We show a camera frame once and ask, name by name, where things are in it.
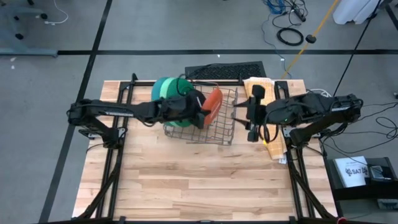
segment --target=floor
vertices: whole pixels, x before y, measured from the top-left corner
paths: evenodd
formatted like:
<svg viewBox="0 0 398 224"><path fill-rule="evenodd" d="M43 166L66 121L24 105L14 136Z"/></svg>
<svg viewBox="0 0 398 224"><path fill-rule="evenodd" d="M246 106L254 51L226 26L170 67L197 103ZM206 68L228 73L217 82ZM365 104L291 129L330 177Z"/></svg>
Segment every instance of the floor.
<svg viewBox="0 0 398 224"><path fill-rule="evenodd" d="M306 0L309 15L307 22L298 29L304 35L311 34L332 2ZM97 31L107 3L111 7L99 38ZM154 80L163 76L176 77L187 66L259 60L270 78L280 78L284 72L279 56L267 51L273 48L264 43L261 24L268 18L269 10L260 0L58 0L57 4L68 12L67 22L51 26L40 19L21 16L20 23L26 45L62 50L63 55L57 58L0 56L0 201L3 202L0 223L39 221L68 129L65 112L76 100L84 75L85 78L90 75L84 97L99 98L104 80L128 80L133 72L141 80ZM54 8L51 0L37 1L35 6L42 8L52 21L64 19L65 15ZM393 7L392 10L398 15L398 9ZM288 24L286 18L280 18L277 23ZM337 25L329 18L317 42L309 47L316 55L303 55L291 69L293 78L304 79L307 88L322 88L333 94L350 57L344 50L354 49L364 27L365 24ZM264 23L264 30L266 40L278 49L296 50L284 51L287 54L283 56L289 64L302 45L289 47L278 42L275 38L278 29L270 21ZM354 93L365 105L395 102L392 93L398 91L398 80L394 76L398 55L396 51L382 54L383 51L376 49L397 50L397 38L398 31L390 17L386 11L380 11L358 47L371 50L370 53L353 57L337 95ZM0 47L4 46L6 43L0 40ZM100 51L143 51L127 52L130 55L92 55L90 59L91 52L87 50L92 50L93 46ZM262 49L264 54L239 51L221 55L184 54L178 51L203 49ZM167 55L167 50L172 50L173 55ZM93 63L91 73L88 63ZM369 106L363 109L363 114L383 108ZM398 122L396 112L397 108L392 108L378 116ZM390 131L377 125L375 119L376 116L365 119L348 130ZM346 151L385 140L380 134L342 134L336 138L339 147ZM50 221L71 217L87 145L87 139L75 131ZM396 141L391 141L353 155L387 156L398 170L396 146ZM330 159L343 157L331 149L328 154ZM344 203L342 207L347 218L366 215L355 220L392 223L398 216L394 212L380 211L368 201Z"/></svg>

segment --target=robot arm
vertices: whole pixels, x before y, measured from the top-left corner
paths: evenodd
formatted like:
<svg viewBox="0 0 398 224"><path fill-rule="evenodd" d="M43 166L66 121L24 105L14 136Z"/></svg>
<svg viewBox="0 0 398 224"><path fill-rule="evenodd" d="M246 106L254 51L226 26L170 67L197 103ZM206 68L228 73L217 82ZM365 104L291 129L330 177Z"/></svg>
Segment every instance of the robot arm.
<svg viewBox="0 0 398 224"><path fill-rule="evenodd" d="M186 96L173 96L144 102L138 105L125 103L103 102L101 100L81 100L71 105L67 111L68 122L81 126L79 132L88 138L102 137L104 147L116 149L120 146L120 139L127 130L109 128L97 116L122 116L136 118L146 126L168 121L189 119L197 128L204 126L205 116L210 112L202 110L197 99L197 90Z"/></svg>
<svg viewBox="0 0 398 224"><path fill-rule="evenodd" d="M237 119L249 130L248 141L256 142L261 136L261 126L266 124L297 126L311 123L306 128L295 128L290 132L294 146L307 143L311 136L323 131L336 123L343 123L336 130L341 131L348 123L356 121L361 116L363 101L354 95L327 98L316 93L307 93L287 99L275 100L268 105L260 105L265 90L260 85L254 85L253 96L235 107L246 107L246 119Z"/></svg>

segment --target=chair wheel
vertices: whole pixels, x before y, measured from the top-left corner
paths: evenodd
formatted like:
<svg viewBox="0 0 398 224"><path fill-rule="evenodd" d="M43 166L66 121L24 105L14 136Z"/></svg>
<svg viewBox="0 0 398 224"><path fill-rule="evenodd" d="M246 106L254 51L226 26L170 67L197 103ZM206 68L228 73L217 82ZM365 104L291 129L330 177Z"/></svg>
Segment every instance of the chair wheel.
<svg viewBox="0 0 398 224"><path fill-rule="evenodd" d="M16 34L15 37L17 37L18 40L22 40L24 38L22 34Z"/></svg>

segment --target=wire basket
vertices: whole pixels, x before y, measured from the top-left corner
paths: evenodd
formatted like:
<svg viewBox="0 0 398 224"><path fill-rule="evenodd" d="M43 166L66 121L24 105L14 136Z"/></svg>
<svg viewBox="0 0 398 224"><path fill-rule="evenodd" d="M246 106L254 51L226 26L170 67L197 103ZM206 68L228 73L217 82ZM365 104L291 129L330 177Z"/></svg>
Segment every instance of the wire basket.
<svg viewBox="0 0 398 224"><path fill-rule="evenodd" d="M193 86L201 91L205 97L208 97L216 88L219 88L223 93L223 103L217 117L203 129L198 129L194 125L180 128L164 124L164 134L171 138L188 140L190 144L219 144L229 146L234 138L235 120L233 118L236 117L236 108L233 105L238 98L238 88L230 90L214 86L216 83L212 82L200 83L195 83Z"/></svg>

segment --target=wooden table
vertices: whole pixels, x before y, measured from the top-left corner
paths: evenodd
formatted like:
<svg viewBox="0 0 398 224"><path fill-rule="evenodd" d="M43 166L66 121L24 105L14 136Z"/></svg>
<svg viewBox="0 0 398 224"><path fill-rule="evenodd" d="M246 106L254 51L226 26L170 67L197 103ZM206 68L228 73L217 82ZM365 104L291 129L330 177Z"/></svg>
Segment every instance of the wooden table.
<svg viewBox="0 0 398 224"><path fill-rule="evenodd" d="M101 100L116 101L119 83L105 81ZM288 83L290 95L305 93L303 80ZM135 86L132 103L150 101L151 88ZM238 102L246 100L243 86L223 88L238 88ZM239 108L236 117L244 119L245 114ZM111 117L101 120L112 124ZM128 220L285 221L295 216L287 165L273 161L261 143L247 142L242 126L236 125L231 146L187 144L165 136L161 124L147 128L135 119L129 120L128 129L115 220L125 216ZM90 141L90 146L100 142ZM312 139L310 147L320 150L318 140ZM73 216L81 214L98 193L106 153L101 146L87 153ZM311 190L336 215L322 156L304 149L303 158Z"/></svg>

